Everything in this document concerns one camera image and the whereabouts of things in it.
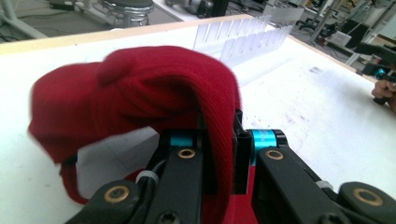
floor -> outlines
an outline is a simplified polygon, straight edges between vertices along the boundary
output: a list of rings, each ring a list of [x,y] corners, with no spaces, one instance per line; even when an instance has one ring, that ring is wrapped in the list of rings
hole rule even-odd
[[[106,10],[98,4],[93,4],[93,6],[98,10],[106,12]],[[114,25],[109,25],[93,16],[88,15],[87,13],[80,11],[52,9],[50,8],[50,3],[47,0],[19,0],[16,1],[14,8],[17,17],[20,20],[24,21],[47,36],[84,34],[111,30],[120,27],[119,22]],[[252,16],[260,15],[260,13],[254,10],[245,11],[237,4],[231,2],[227,8],[227,14],[233,15],[241,13],[247,13]],[[311,17],[311,15],[306,13],[303,14],[302,20],[307,17]],[[154,11],[149,14],[149,19],[150,24],[176,22],[174,18],[165,14],[158,8],[155,8]],[[299,30],[298,28],[299,26],[294,26],[293,30],[291,31],[291,35],[297,39],[300,39],[301,41],[307,42],[313,31],[309,29]],[[21,34],[10,25],[0,22],[0,44],[23,39],[27,39],[24,34]],[[343,63],[349,57],[349,55],[345,55],[343,52],[332,49],[328,46],[322,46],[316,43],[309,44]],[[352,64],[352,66],[358,70],[361,70],[364,67],[364,64],[361,62],[355,62]]]

